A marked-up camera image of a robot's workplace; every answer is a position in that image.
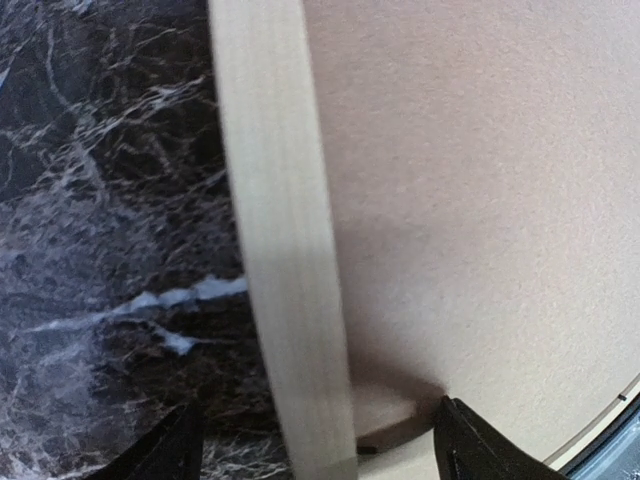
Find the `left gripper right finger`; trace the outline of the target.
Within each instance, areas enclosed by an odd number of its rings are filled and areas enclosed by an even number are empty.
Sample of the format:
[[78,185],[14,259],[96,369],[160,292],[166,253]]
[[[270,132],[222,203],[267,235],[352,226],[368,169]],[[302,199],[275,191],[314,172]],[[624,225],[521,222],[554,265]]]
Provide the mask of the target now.
[[435,414],[434,449],[445,480],[563,480],[534,459],[463,401],[445,396]]

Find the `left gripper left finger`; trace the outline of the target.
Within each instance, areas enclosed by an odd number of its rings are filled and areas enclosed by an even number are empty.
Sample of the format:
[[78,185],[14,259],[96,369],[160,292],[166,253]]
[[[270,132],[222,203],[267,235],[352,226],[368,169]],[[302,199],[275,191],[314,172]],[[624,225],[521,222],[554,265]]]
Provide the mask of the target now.
[[135,444],[97,471],[105,480],[200,478],[204,420],[195,403],[175,407]]

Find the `brown backing board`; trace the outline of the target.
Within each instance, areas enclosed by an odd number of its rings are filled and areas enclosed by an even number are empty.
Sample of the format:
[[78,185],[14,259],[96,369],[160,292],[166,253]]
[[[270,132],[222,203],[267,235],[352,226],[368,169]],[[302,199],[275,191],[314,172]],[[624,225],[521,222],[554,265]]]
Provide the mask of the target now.
[[639,5],[309,1],[356,425],[545,459],[639,371]]

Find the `light wooden picture frame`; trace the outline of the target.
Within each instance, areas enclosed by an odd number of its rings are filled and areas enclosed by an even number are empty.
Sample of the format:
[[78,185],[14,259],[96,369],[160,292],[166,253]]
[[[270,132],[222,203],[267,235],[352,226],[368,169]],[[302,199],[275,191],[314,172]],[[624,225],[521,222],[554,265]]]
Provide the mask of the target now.
[[[429,395],[367,433],[355,387],[335,217],[305,5],[214,1],[210,23],[243,261],[298,479],[440,479]],[[563,473],[637,408],[639,371],[578,434],[540,459]]]

